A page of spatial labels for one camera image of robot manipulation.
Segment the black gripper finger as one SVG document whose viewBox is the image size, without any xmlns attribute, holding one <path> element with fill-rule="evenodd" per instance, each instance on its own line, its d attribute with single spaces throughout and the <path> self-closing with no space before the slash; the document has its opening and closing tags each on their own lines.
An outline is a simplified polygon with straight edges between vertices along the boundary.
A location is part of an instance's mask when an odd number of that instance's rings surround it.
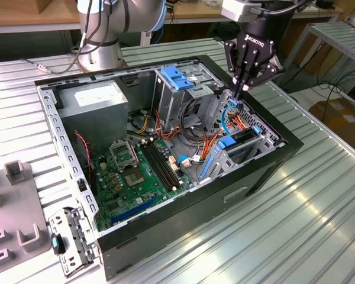
<svg viewBox="0 0 355 284">
<path fill-rule="evenodd" d="M 230 40 L 225 42 L 224 50 L 228 71 L 233 74 L 233 97 L 244 99 L 246 92 L 243 87 L 249 78 L 247 61 L 249 45 L 243 41 L 237 43 L 235 40 Z"/>
<path fill-rule="evenodd" d="M 256 86 L 262 85 L 284 72 L 277 55 L 266 51 L 252 50 L 243 60 L 241 97 Z"/>
</svg>

